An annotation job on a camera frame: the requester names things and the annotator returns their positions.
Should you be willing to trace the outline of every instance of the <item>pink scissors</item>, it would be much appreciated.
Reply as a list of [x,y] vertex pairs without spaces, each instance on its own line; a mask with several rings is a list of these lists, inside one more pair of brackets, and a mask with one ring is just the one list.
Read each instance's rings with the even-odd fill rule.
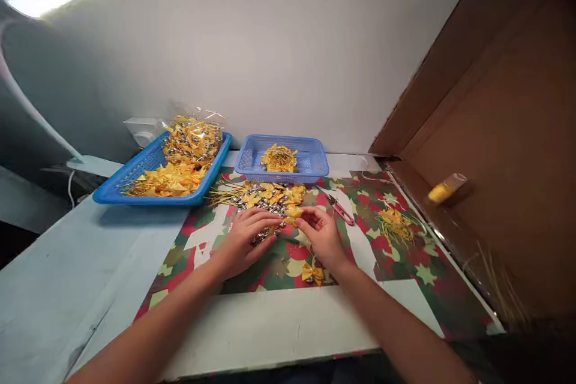
[[344,210],[344,208],[340,205],[340,203],[338,202],[338,200],[336,198],[334,198],[332,195],[330,195],[325,189],[321,188],[318,185],[314,185],[318,188],[319,191],[322,191],[322,193],[324,195],[326,195],[326,198],[328,199],[328,202],[330,203],[330,205],[333,208],[332,211],[332,216],[334,216],[334,210],[336,210],[336,212],[340,215],[340,217],[344,220],[344,222],[346,222],[348,225],[350,226],[354,226],[356,223],[354,222],[354,218],[352,216],[350,216],[346,210]]

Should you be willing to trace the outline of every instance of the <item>yellow ribbon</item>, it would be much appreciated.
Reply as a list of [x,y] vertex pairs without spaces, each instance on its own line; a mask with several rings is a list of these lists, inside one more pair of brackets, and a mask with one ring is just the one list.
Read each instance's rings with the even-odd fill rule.
[[313,276],[318,286],[320,286],[324,280],[324,270],[318,267],[312,268],[310,264],[304,262],[304,266],[302,268],[302,280],[305,281],[306,279],[309,279],[310,276]]

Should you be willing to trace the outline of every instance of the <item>brown door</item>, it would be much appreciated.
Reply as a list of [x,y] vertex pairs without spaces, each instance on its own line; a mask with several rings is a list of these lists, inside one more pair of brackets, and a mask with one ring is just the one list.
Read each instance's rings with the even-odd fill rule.
[[504,263],[537,317],[576,313],[574,1],[518,1],[399,151],[428,185],[454,172],[470,179],[446,211]]

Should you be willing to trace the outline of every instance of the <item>camouflage mat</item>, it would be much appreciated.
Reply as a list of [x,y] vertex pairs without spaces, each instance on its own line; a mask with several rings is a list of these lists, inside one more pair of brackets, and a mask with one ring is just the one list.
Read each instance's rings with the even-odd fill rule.
[[[411,226],[415,241],[410,245],[389,242],[382,235],[377,212],[386,208],[384,201],[411,219],[418,220],[400,190],[389,182],[388,174],[350,174],[349,178],[320,179],[318,185],[327,190],[340,189],[349,197],[356,223],[376,258],[373,269],[376,280],[415,279],[449,340],[478,337],[493,331],[493,319],[423,225],[415,223]],[[233,172],[232,167],[222,168],[220,176],[231,182],[245,180]],[[310,186],[302,206],[319,206],[331,214],[326,196]],[[228,233],[236,212],[235,207],[227,205],[215,209],[208,206],[191,209],[135,320],[161,301],[195,267],[209,259]],[[346,224],[337,215],[335,219],[346,252],[355,262]],[[302,281],[302,266],[304,262],[312,265],[315,259],[313,253],[303,245],[287,242],[286,238],[298,241],[305,239],[298,229],[286,226],[275,244],[257,263],[224,283],[221,294],[294,288],[321,289],[316,283]],[[325,271],[322,285],[333,284],[336,281]]]

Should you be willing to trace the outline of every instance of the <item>blue basket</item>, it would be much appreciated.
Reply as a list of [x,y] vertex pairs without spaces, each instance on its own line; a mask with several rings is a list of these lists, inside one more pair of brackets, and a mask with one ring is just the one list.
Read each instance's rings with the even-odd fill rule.
[[[260,157],[274,144],[298,150],[298,171],[295,173],[266,172],[260,165]],[[248,135],[242,144],[234,167],[249,181],[264,183],[316,183],[328,175],[330,168],[322,143],[314,138],[286,137],[277,135]]]
[[204,195],[216,179],[220,167],[226,159],[228,147],[232,141],[230,134],[224,133],[224,142],[212,163],[212,166],[206,173],[200,187],[192,195],[185,197],[131,197],[123,195],[118,189],[118,184],[125,180],[136,179],[144,174],[144,171],[155,171],[160,165],[166,166],[166,156],[163,151],[163,140],[170,133],[167,131],[156,138],[143,151],[138,153],[126,165],[120,168],[112,177],[110,177],[96,192],[93,199],[98,204],[128,204],[128,205],[161,205],[161,206],[199,206],[204,204]]

